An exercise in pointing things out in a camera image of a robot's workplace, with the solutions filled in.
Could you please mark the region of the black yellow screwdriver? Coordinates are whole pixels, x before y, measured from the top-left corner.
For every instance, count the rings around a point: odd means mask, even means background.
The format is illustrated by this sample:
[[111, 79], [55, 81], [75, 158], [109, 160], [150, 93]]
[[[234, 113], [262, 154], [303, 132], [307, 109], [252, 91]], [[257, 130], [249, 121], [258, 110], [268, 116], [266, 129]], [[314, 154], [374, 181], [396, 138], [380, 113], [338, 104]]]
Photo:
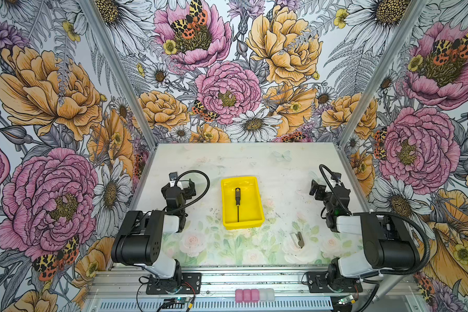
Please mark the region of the black yellow screwdriver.
[[240, 222], [240, 205], [241, 205], [241, 189], [237, 187], [235, 189], [235, 205], [237, 208], [237, 222]]

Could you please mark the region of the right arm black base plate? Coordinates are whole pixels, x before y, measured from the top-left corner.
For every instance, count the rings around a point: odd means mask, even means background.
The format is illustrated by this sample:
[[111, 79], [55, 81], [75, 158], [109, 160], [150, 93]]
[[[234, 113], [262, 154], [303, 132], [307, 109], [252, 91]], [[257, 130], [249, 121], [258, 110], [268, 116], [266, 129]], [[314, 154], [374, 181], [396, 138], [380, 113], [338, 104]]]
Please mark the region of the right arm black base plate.
[[308, 287], [310, 293], [361, 293], [363, 287], [358, 279], [330, 277], [325, 271], [306, 272], [301, 283]]

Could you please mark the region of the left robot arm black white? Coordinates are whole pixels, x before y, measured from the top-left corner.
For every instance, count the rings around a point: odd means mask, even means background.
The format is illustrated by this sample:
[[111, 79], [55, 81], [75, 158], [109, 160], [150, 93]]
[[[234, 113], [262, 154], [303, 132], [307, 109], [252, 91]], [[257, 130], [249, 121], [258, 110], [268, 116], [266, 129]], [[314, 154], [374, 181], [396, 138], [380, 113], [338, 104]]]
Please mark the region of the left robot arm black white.
[[166, 200], [163, 210], [126, 214], [114, 240], [111, 259], [115, 263], [139, 267], [158, 279], [180, 284], [183, 280], [181, 265], [161, 250], [161, 243], [164, 234], [183, 231], [187, 218], [183, 208], [187, 200], [196, 195], [196, 190], [193, 183], [179, 181], [177, 186], [169, 183], [161, 191]]

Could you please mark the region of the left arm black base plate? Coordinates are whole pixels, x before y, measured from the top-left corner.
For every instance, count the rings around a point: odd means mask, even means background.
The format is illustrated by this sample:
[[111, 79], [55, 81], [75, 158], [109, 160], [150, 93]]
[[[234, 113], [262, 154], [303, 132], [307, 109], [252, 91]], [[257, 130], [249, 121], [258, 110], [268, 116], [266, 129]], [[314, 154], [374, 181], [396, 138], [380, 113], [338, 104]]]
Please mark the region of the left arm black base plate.
[[170, 279], [150, 278], [146, 286], [147, 295], [198, 295], [202, 286], [201, 273], [184, 273]]

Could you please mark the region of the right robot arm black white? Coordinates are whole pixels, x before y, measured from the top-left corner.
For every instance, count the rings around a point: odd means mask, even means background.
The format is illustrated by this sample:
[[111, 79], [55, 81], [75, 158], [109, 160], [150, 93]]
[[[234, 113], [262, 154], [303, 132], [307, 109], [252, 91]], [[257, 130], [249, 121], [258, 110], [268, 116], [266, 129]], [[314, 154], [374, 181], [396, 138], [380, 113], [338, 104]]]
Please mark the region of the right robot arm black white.
[[328, 266], [328, 284], [385, 275], [410, 275], [430, 258], [429, 237], [408, 217], [394, 212], [353, 213], [350, 190], [342, 185], [320, 185], [315, 199], [324, 203], [326, 225], [334, 233], [359, 235], [363, 249], [337, 257]]

